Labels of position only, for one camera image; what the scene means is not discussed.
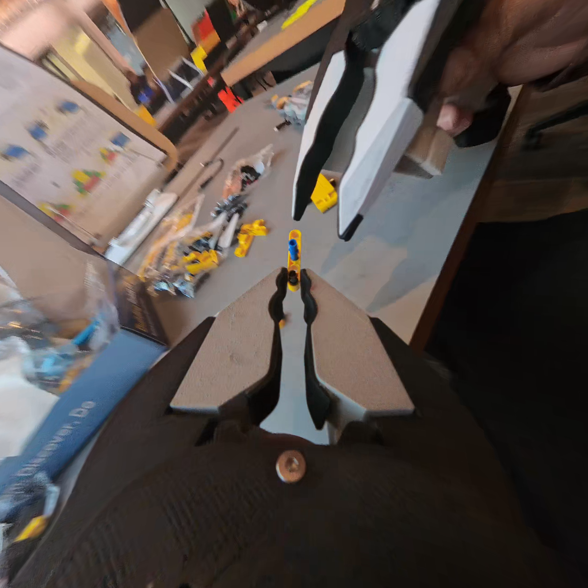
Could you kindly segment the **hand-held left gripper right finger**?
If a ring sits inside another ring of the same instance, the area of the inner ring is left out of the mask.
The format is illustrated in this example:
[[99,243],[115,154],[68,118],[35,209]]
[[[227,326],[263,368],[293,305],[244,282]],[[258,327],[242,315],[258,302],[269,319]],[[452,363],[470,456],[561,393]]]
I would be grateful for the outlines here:
[[309,269],[300,273],[306,403],[317,430],[415,412],[371,317]]

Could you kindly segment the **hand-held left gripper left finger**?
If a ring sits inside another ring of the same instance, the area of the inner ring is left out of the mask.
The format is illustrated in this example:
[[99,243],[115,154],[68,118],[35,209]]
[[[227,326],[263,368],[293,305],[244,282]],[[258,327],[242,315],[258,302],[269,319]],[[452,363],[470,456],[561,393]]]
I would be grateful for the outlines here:
[[277,268],[217,314],[170,402],[175,415],[259,425],[273,412],[287,281]]

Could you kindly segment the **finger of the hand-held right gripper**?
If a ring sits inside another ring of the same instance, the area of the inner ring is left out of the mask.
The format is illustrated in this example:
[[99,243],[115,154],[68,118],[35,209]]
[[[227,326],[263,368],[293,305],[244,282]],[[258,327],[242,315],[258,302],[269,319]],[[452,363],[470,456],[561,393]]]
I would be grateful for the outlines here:
[[423,121],[408,88],[441,1],[417,1],[383,43],[371,103],[341,176],[337,233],[349,241]]
[[309,111],[293,184],[292,218],[299,221],[312,201],[318,177],[334,149],[364,84],[366,51],[339,51],[330,58]]

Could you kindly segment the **large yellow panel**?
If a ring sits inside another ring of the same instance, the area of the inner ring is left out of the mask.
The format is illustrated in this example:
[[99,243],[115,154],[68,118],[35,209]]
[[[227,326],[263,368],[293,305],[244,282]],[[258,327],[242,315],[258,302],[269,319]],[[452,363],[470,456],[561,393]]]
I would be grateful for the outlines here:
[[320,173],[311,195],[312,203],[324,214],[337,205],[337,200],[337,180]]

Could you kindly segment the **yellow five-hole beam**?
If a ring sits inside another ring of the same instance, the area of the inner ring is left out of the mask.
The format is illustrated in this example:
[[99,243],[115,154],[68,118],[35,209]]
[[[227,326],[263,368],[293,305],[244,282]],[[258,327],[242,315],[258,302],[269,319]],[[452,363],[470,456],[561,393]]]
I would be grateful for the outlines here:
[[288,283],[289,290],[292,291],[292,292],[296,292],[300,288],[300,271],[301,271],[301,268],[302,268],[301,267],[301,263],[302,263],[301,262],[302,261],[302,257],[301,257],[302,256],[301,255],[302,254],[302,249],[301,249],[302,248],[301,247],[302,246],[302,242],[301,242],[301,240],[302,240],[302,234],[301,234],[301,232],[299,230],[294,229],[294,230],[291,230],[290,231],[288,241],[289,241],[290,238],[296,238],[296,239],[298,239],[298,243],[299,243],[299,261],[298,261],[298,263],[289,264],[289,259],[288,259],[288,265],[287,265],[288,273],[289,273],[289,270],[291,270],[291,269],[294,269],[294,270],[296,270],[298,272],[298,277],[299,277],[299,283],[298,283],[298,285],[292,287],[292,286],[289,286],[289,283]]

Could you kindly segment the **grey desk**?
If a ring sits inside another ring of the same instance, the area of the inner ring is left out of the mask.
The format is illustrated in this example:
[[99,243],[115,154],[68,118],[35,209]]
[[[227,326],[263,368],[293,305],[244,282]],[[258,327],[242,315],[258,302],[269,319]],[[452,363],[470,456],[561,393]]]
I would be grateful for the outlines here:
[[[115,408],[99,440],[154,462],[156,455],[166,459],[212,435],[223,420],[175,415],[170,402],[217,314],[275,269],[287,270],[288,238],[294,229],[302,234],[301,271],[313,271],[371,317],[415,405],[413,415],[369,423],[385,438],[392,438],[396,430],[426,428],[434,418],[441,419],[441,430],[451,428],[452,422],[460,427],[462,420],[477,430],[449,385],[407,343],[416,341],[417,324],[432,307],[430,295],[474,194],[481,190],[496,143],[453,148],[445,172],[432,179],[394,174],[353,238],[344,242],[336,235],[336,208],[322,214],[311,204],[300,222],[292,220],[292,182],[302,131],[294,126],[273,130],[279,117],[264,106],[268,96],[260,94],[229,115],[172,187],[187,187],[198,163],[211,156],[232,130],[237,133],[221,153],[228,163],[272,143],[273,162],[248,195],[244,217],[244,222],[263,219],[269,234],[255,237],[246,257],[226,257],[198,287],[195,298],[152,298],[176,350],[158,361]],[[306,324],[300,288],[288,288],[283,312],[280,396],[260,425],[327,443],[326,428],[315,430],[306,403]]]

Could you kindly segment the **person's right hand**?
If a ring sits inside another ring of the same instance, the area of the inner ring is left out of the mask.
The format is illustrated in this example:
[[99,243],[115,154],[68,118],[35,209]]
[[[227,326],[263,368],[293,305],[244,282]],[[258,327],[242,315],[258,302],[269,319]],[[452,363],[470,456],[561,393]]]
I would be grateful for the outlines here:
[[587,62],[587,1],[486,1],[483,13],[449,55],[437,126],[451,136],[465,131],[473,110],[458,96],[474,86],[518,86],[556,76]]

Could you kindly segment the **plastic bag of black parts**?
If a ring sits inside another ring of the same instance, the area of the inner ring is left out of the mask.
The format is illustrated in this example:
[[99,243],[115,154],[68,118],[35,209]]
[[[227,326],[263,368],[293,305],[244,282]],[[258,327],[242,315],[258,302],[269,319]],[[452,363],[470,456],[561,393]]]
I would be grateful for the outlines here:
[[226,176],[223,197],[248,193],[254,184],[268,174],[274,154],[274,145],[270,143],[254,155],[238,160]]

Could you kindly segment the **background grey table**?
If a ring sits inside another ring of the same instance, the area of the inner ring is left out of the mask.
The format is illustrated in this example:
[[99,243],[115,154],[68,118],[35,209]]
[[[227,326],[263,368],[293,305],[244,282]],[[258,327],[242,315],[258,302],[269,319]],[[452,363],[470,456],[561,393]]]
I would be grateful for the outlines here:
[[285,28],[289,16],[279,14],[228,63],[222,79],[233,86],[257,72],[298,73],[319,63],[344,7],[344,1],[316,1]]

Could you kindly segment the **plastic bag of yellow parts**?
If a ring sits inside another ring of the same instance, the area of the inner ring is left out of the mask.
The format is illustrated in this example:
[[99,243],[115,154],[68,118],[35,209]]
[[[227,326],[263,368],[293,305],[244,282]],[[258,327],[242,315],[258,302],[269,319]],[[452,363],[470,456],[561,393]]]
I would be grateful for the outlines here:
[[230,250],[247,202],[237,198],[217,205],[201,222],[203,200],[204,195],[197,194],[160,223],[136,272],[150,295],[193,298]]

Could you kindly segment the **dark blue kit box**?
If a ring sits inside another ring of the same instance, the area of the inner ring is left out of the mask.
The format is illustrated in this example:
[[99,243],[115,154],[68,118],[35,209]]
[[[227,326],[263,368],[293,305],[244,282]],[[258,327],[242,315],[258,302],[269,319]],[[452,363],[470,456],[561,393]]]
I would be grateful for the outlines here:
[[119,330],[61,395],[20,456],[1,465],[1,493],[46,474],[52,481],[168,348],[152,298],[138,276],[109,262]]

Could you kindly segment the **person's legs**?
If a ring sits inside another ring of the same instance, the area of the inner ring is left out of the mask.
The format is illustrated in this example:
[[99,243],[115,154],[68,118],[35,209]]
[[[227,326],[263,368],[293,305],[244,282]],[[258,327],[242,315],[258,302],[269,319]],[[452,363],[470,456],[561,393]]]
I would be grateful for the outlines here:
[[496,449],[527,524],[587,587],[587,210],[480,224],[428,353]]

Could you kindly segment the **plastic bag with blue parts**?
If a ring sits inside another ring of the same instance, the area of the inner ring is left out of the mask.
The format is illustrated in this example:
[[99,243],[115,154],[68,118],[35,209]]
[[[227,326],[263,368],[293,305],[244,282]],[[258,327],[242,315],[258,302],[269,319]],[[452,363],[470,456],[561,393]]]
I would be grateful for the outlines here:
[[61,395],[120,330],[109,276],[96,262],[75,285],[25,297],[1,270],[1,360],[23,360],[25,378]]

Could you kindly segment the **poster display board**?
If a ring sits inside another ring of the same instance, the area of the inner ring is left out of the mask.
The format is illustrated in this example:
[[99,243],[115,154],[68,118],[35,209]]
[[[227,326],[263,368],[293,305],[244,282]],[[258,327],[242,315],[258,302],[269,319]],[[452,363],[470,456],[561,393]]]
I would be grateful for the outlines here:
[[175,146],[100,88],[1,45],[1,198],[103,251],[178,161]]

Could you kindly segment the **plastic bag of large parts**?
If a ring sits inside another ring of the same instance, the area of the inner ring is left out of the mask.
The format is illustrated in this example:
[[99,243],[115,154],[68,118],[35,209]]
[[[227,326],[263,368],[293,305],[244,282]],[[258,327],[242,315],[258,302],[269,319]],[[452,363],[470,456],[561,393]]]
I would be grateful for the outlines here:
[[59,499],[60,488],[45,472],[21,479],[1,493],[1,578],[27,558],[44,533]]

